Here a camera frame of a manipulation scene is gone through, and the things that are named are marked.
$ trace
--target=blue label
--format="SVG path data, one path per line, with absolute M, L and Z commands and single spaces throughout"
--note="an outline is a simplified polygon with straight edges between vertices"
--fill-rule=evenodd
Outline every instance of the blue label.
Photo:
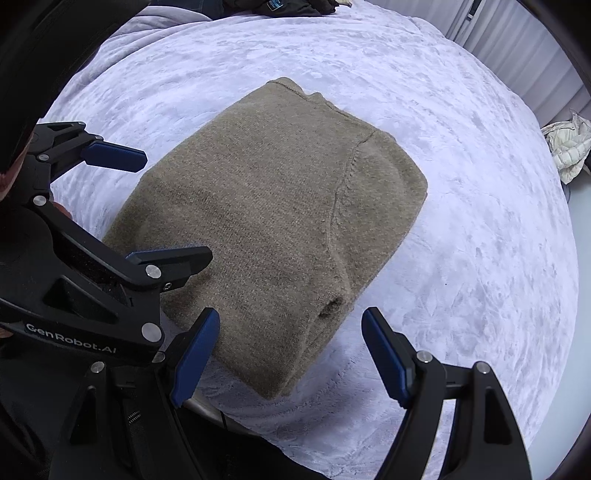
M 283 1 L 282 0 L 269 0 L 267 2 L 267 5 L 269 5 L 269 9 L 274 12 L 275 10 L 279 10 L 281 7 L 283 7 Z

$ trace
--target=silver bolt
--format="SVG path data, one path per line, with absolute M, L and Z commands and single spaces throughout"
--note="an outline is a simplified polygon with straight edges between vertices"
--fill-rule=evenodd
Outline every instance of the silver bolt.
M 33 197 L 33 203 L 38 207 L 42 207 L 47 203 L 47 199 L 43 195 L 36 195 Z
M 146 273 L 150 278 L 160 278 L 162 272 L 156 265 L 146 265 Z
M 431 360 L 433 360 L 433 355 L 431 355 L 426 350 L 420 350 L 420 351 L 417 352 L 417 360 L 419 362 L 423 362 L 424 364 L 427 364 Z
M 149 342 L 158 342 L 162 338 L 162 330 L 155 323 L 144 323 L 142 325 L 142 335 Z
M 166 358 L 166 355 L 164 354 L 164 352 L 156 352 L 156 355 L 154 355 L 154 359 L 152 360 L 153 364 L 160 364 L 164 361 L 164 359 Z
M 476 369 L 481 373 L 481 374 L 487 374 L 491 371 L 491 366 L 489 364 L 487 364 L 486 362 L 476 362 Z
M 90 371 L 94 374 L 99 374 L 103 371 L 105 364 L 103 362 L 95 362 L 90 366 Z

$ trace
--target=white floor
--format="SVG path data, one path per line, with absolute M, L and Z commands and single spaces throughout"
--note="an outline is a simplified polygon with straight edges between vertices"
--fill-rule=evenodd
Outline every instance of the white floor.
M 560 386 L 528 450 L 534 480 L 554 472 L 591 413 L 591 177 L 586 173 L 570 183 L 569 210 L 579 259 L 579 311 Z

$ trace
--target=dark blue jeans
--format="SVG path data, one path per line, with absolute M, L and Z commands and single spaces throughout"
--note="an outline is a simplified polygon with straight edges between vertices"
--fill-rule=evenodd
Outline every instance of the dark blue jeans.
M 203 14 L 212 20 L 219 20 L 225 16 L 223 0 L 154 0 L 150 5 L 184 8 Z

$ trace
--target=bed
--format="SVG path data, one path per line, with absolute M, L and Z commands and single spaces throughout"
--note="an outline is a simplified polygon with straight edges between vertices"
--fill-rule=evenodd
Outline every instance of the bed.
M 146 151 L 147 168 L 219 112 L 286 76 L 392 134 L 427 177 L 410 233 L 294 391 L 264 400 L 210 360 L 199 391 L 296 462 L 371 479 L 404 411 L 363 343 L 377 306 L 417 349 L 495 368 L 526 446 L 562 375 L 574 331 L 576 250 L 558 173 L 534 114 L 429 23 L 363 0 L 322 18 L 202 15 L 148 7 L 75 75 L 42 121 L 83 121 Z M 102 238 L 141 174 L 80 165 L 56 200 Z M 436 478 L 447 402 L 425 478 Z

